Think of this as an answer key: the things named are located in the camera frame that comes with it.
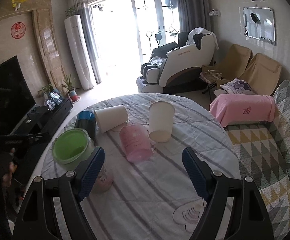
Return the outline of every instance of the floral pillow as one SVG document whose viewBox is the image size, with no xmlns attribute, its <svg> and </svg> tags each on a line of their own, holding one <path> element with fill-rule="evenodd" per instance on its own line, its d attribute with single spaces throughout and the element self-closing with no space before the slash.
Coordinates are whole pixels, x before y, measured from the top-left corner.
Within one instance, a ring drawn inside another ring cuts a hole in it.
<svg viewBox="0 0 290 240">
<path fill-rule="evenodd" d="M 220 87 L 229 94 L 257 95 L 245 80 L 238 78 Z"/>
</svg>

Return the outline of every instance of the blue plastic cup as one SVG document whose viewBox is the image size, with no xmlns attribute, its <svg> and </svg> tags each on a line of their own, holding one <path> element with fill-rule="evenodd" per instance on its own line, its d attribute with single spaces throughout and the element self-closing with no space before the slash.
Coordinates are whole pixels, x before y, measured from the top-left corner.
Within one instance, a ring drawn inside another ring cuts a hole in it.
<svg viewBox="0 0 290 240">
<path fill-rule="evenodd" d="M 95 143 L 95 128 L 96 128 L 96 119 L 92 112 L 82 111 L 77 115 L 75 122 L 75 128 L 81 128 L 87 131 L 89 137 Z"/>
</svg>

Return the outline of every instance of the vase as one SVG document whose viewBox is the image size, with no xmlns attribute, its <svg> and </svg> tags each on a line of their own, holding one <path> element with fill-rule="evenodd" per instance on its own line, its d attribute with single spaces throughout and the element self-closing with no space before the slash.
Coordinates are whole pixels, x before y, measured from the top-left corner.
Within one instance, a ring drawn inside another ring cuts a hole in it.
<svg viewBox="0 0 290 240">
<path fill-rule="evenodd" d="M 21 7 L 21 3 L 19 2 L 14 10 L 17 11 L 20 7 Z"/>
<path fill-rule="evenodd" d="M 69 91 L 68 92 L 68 95 L 72 99 L 73 102 L 77 101 L 78 97 L 77 97 L 77 94 L 76 94 L 76 91 L 75 90 Z"/>
</svg>

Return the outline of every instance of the curtain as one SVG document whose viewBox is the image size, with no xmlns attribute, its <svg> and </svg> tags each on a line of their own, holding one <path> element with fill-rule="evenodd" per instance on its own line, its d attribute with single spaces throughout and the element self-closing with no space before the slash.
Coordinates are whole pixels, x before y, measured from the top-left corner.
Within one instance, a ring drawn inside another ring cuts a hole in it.
<svg viewBox="0 0 290 240">
<path fill-rule="evenodd" d="M 102 80 L 97 65 L 99 55 L 97 45 L 95 42 L 94 30 L 92 27 L 93 20 L 91 10 L 87 4 L 87 0 L 70 0 L 70 2 L 71 6 L 73 6 L 77 10 L 78 14 L 81 16 L 83 33 L 85 37 L 88 55 L 91 60 L 92 69 L 94 72 L 96 82 L 99 84 Z"/>
<path fill-rule="evenodd" d="M 208 0 L 177 0 L 180 15 L 181 32 L 190 32 L 195 28 L 211 30 L 211 19 L 208 15 Z"/>
</svg>

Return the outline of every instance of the massage chair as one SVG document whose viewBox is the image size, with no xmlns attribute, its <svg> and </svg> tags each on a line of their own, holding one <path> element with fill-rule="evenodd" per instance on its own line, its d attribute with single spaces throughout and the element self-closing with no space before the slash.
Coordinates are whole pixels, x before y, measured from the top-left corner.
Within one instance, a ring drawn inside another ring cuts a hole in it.
<svg viewBox="0 0 290 240">
<path fill-rule="evenodd" d="M 180 42 L 166 44 L 152 51 L 153 57 L 164 59 L 161 65 L 144 63 L 141 65 L 141 74 L 136 83 L 140 93 L 173 93 L 192 91 L 191 83 L 202 83 L 199 79 L 201 67 L 209 65 L 215 50 L 215 39 L 213 33 L 195 34 L 180 33 Z"/>
</svg>

